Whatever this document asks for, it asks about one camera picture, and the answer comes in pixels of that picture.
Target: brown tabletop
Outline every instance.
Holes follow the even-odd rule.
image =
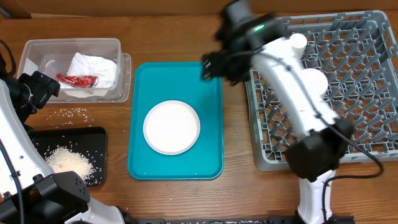
[[[387,12],[398,32],[398,12]],[[218,48],[216,16],[92,17],[77,19],[1,20],[0,39],[17,62],[31,39],[114,37],[132,57],[135,70],[144,62],[199,61]],[[101,126],[108,134],[107,180],[90,194],[107,205],[128,208],[135,218],[249,218],[293,215],[299,204],[299,182],[290,171],[261,172],[253,163],[248,103],[243,84],[223,83],[224,171],[215,180],[138,181],[127,171],[132,90],[125,103],[46,105],[27,124],[36,130]],[[55,111],[86,108],[88,121],[73,125]],[[337,215],[354,215],[357,223],[398,223],[398,162],[384,163],[378,179],[338,180],[331,207]],[[374,164],[348,164],[338,174],[367,174]]]

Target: round white plate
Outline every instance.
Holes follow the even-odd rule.
[[[188,104],[169,100],[154,106],[144,120],[144,137],[153,150],[177,155],[190,149],[200,133],[200,121]]]

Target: teal rectangular tray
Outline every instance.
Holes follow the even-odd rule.
[[[127,169],[139,180],[214,179],[224,168],[224,124],[221,80],[201,80],[200,62],[152,62],[134,77]],[[155,105],[179,100],[198,114],[200,134],[186,152],[167,156],[144,139],[143,124]]]

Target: red packet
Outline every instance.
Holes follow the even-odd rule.
[[[62,83],[77,88],[92,88],[98,82],[98,77],[93,75],[67,76],[62,73],[58,73],[55,78]]]

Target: gray dish rack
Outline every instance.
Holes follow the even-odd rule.
[[[398,160],[398,47],[382,11],[282,17],[307,37],[305,68],[317,68],[329,86],[324,100],[356,126],[353,140],[382,161]],[[285,170],[295,142],[288,111],[259,71],[246,82],[254,162],[259,170]],[[370,161],[349,146],[341,162]]]

